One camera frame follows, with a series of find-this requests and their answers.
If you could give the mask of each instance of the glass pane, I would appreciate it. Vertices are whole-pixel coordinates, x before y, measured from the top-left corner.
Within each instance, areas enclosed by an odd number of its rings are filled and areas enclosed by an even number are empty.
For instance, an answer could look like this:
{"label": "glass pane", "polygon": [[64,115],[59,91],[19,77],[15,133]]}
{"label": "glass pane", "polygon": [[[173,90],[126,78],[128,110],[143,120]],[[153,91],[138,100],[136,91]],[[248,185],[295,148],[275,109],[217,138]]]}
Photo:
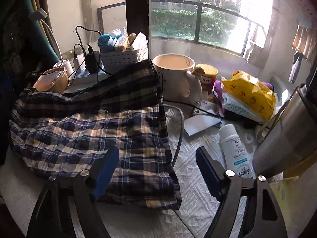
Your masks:
{"label": "glass pane", "polygon": [[151,36],[194,40],[196,19],[196,5],[152,2]]}
{"label": "glass pane", "polygon": [[199,42],[241,54],[247,31],[247,20],[226,12],[202,8]]}
{"label": "glass pane", "polygon": [[116,28],[126,28],[126,6],[120,5],[101,11],[104,33]]}

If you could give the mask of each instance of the leaves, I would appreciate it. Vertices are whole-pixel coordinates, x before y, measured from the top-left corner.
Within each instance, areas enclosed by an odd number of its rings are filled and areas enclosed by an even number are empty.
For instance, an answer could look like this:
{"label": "leaves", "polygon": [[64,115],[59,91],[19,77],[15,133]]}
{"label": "leaves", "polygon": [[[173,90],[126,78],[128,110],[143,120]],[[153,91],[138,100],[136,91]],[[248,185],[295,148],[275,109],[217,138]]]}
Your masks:
{"label": "leaves", "polygon": [[[225,47],[237,18],[225,12],[209,10],[202,13],[199,41]],[[196,11],[153,9],[151,34],[194,40]]]}

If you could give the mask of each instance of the plaid cloth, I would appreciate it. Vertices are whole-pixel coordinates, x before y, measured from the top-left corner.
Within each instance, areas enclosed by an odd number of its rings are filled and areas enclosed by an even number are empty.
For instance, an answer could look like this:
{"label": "plaid cloth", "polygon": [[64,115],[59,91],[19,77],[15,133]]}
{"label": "plaid cloth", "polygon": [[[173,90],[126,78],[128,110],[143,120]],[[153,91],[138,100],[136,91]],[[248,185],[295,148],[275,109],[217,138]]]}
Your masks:
{"label": "plaid cloth", "polygon": [[70,94],[27,88],[10,128],[13,150],[37,174],[75,176],[115,145],[120,159],[101,201],[180,207],[162,92],[150,60]]}

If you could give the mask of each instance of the black clamp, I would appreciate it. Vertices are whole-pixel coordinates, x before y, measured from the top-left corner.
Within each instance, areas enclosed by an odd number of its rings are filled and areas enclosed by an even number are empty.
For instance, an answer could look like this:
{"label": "black clamp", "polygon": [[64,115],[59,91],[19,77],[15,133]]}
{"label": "black clamp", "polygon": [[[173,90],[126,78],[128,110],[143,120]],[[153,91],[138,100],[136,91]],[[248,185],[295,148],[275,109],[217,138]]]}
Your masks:
{"label": "black clamp", "polygon": [[68,197],[73,196],[86,238],[110,238],[94,205],[104,195],[118,165],[119,151],[111,147],[89,170],[74,177],[50,176],[36,202],[27,238],[76,238]]}
{"label": "black clamp", "polygon": [[[74,197],[85,238],[110,238],[94,201],[105,194],[118,160],[118,149],[112,147],[89,170],[75,177],[50,176],[33,210],[27,238],[75,238],[69,196]],[[281,211],[264,176],[254,180],[225,171],[204,147],[197,149],[196,162],[210,194],[220,201],[205,238],[229,238],[242,196],[248,198],[238,237],[287,238]]]}
{"label": "black clamp", "polygon": [[239,177],[213,160],[204,147],[196,150],[196,162],[210,194],[220,202],[204,238],[229,238],[243,196],[248,198],[238,237],[287,238],[281,210],[264,176]]}

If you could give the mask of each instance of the white wall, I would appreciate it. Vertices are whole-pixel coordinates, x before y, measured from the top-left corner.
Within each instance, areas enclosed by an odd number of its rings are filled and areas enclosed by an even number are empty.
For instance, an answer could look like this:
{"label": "white wall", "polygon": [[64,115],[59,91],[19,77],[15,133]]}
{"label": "white wall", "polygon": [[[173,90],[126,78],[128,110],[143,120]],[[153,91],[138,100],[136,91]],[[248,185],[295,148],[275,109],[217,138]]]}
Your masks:
{"label": "white wall", "polygon": [[[94,22],[94,28],[99,29],[99,23],[97,18],[97,8],[125,2],[126,0],[91,0],[91,11]],[[119,6],[116,8],[105,9],[102,11],[103,25],[105,33],[111,31],[114,28],[126,28],[126,9],[125,6]]]}
{"label": "white wall", "polygon": [[298,84],[305,82],[311,67],[311,64],[303,59],[295,84],[288,82],[295,53],[292,45],[297,32],[297,20],[299,17],[310,19],[310,14],[300,0],[280,0],[279,12],[272,48],[259,79],[268,81],[270,75],[275,73],[287,87],[294,89]]}
{"label": "white wall", "polygon": [[[61,53],[73,49],[74,44],[78,43],[75,32],[77,25],[84,25],[84,17],[81,9],[80,0],[47,0],[50,14],[50,21],[53,33]],[[83,43],[86,43],[86,35],[80,36]]]}
{"label": "white wall", "polygon": [[206,63],[212,65],[218,70],[218,79],[220,79],[220,76],[230,79],[232,73],[236,70],[245,71],[255,77],[259,73],[259,68],[248,64],[244,58],[220,49],[174,40],[155,38],[151,40],[151,59],[157,55],[168,53],[189,56],[195,64]]}

